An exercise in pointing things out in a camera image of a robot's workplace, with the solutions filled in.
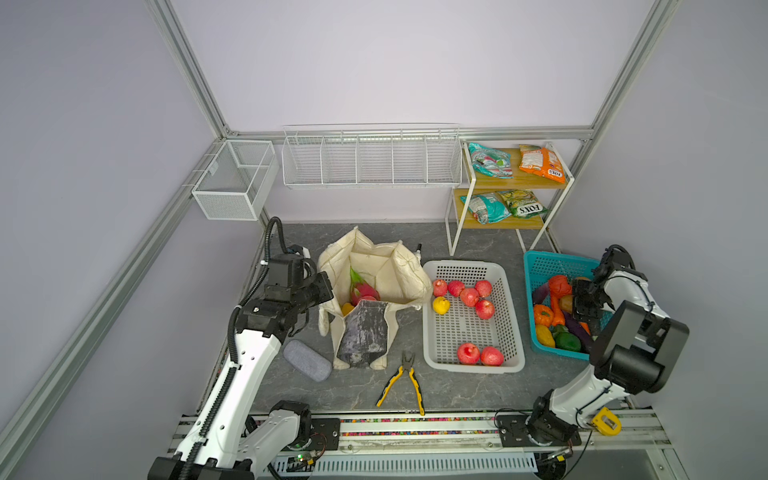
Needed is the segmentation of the teal snack bag lower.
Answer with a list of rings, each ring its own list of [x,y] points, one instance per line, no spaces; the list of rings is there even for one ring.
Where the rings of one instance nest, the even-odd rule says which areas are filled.
[[[499,223],[511,217],[506,205],[495,192],[473,195],[470,199],[460,196],[460,200],[481,225]]]

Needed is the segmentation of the orange carrot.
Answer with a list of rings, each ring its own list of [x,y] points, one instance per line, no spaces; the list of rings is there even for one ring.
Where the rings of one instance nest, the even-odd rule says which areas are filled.
[[[560,305],[561,297],[557,295],[550,295],[550,308],[553,312],[553,319],[551,326],[565,325],[565,316]]]

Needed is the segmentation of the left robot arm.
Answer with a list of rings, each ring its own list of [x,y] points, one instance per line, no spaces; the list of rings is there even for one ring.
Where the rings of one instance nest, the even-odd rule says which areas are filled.
[[[312,436],[307,404],[280,401],[252,432],[246,430],[255,396],[297,321],[333,300],[328,275],[307,250],[288,247],[282,222],[269,219],[254,285],[231,312],[227,359],[192,429],[169,457],[158,457],[150,479],[256,479],[290,445]]]

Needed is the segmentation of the pink dragon fruit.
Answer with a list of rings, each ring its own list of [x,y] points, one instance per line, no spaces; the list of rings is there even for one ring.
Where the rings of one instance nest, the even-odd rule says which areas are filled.
[[[360,302],[360,297],[364,295],[372,295],[378,298],[378,301],[381,299],[380,294],[378,291],[370,285],[368,282],[366,282],[357,271],[355,271],[353,268],[349,269],[350,274],[350,303],[354,306],[357,306]]]

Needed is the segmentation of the small orange pumpkin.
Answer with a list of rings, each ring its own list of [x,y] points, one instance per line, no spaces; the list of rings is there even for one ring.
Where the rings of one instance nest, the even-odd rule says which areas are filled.
[[[534,313],[534,324],[536,326],[543,326],[549,328],[552,325],[553,321],[553,311],[547,306],[543,304],[536,304],[533,307],[533,313]]]

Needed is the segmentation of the teal snack bag top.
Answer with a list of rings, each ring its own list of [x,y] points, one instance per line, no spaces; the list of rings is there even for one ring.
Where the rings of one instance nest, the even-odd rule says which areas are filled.
[[[471,165],[476,172],[500,179],[514,177],[511,156],[508,153],[474,142],[468,144],[468,151]]]

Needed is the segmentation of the green bell pepper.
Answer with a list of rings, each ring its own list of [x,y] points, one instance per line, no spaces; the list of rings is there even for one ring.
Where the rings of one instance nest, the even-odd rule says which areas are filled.
[[[552,336],[557,349],[580,353],[582,342],[578,336],[571,333],[564,325],[557,325],[552,329]]]

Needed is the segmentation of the teal snack bag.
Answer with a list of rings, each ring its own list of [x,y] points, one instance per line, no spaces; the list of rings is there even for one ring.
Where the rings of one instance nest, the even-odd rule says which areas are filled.
[[[514,177],[511,156],[508,153],[474,142],[468,144],[468,151],[471,165],[476,172],[500,179]]]
[[[495,192],[473,195],[470,199],[460,196],[460,200],[481,225],[499,223],[511,217],[506,205]]]

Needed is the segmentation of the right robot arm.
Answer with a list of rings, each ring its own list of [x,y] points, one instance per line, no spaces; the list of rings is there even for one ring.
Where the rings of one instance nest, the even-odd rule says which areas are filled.
[[[583,429],[605,434],[620,429],[607,404],[642,392],[655,393],[669,380],[690,335],[687,325],[668,316],[637,270],[630,253],[612,244],[590,280],[578,280],[567,322],[590,322],[596,337],[588,366],[566,385],[538,397],[529,413],[497,413],[505,447],[568,446]]]

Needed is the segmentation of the white plastic fruit basket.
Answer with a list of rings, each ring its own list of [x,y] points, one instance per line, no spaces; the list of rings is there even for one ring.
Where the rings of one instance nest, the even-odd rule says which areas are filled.
[[[494,315],[484,320],[473,308],[459,298],[450,295],[451,307],[445,314],[436,313],[431,305],[423,310],[423,355],[425,362],[436,370],[454,373],[514,374],[526,365],[520,334],[507,275],[502,266],[483,261],[432,260],[424,265],[432,280],[460,281],[473,286],[480,280],[488,280],[492,291],[490,302]],[[459,347],[472,343],[479,349],[494,347],[503,356],[499,366],[463,364],[458,357]]]

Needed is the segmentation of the orange snack bag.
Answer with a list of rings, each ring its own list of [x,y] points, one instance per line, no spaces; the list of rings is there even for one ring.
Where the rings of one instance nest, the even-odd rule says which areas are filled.
[[[553,150],[535,145],[521,145],[519,149],[521,153],[519,169],[522,172],[559,184],[567,182],[564,167]]]

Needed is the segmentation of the cream canvas tote bag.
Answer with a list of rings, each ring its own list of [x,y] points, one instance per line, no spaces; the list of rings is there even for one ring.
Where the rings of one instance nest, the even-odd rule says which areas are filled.
[[[399,330],[397,313],[420,309],[432,281],[418,253],[401,241],[374,243],[354,228],[319,257],[334,297],[319,307],[320,334],[331,337],[333,367],[383,370]]]

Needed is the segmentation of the brown potato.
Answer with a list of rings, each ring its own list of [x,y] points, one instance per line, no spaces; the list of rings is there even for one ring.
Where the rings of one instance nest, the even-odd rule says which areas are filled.
[[[559,299],[558,305],[564,313],[572,315],[574,310],[573,302],[574,302],[573,295],[565,295]]]

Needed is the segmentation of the purple eggplant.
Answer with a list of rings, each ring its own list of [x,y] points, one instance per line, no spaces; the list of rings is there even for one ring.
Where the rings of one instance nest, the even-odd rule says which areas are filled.
[[[541,295],[541,297],[544,297],[546,294],[549,294],[548,285],[543,285],[541,289],[538,291],[538,294]],[[586,324],[584,323],[578,323],[572,315],[569,315],[567,313],[564,313],[565,316],[565,327],[573,334],[579,337],[579,339],[582,342],[582,351],[585,353],[590,353],[594,344],[593,337],[591,335],[591,332]]]

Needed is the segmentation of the green snack bag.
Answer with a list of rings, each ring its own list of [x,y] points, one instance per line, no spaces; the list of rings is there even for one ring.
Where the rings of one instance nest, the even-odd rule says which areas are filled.
[[[532,191],[512,189],[500,191],[498,195],[509,214],[515,218],[530,219],[548,212]]]

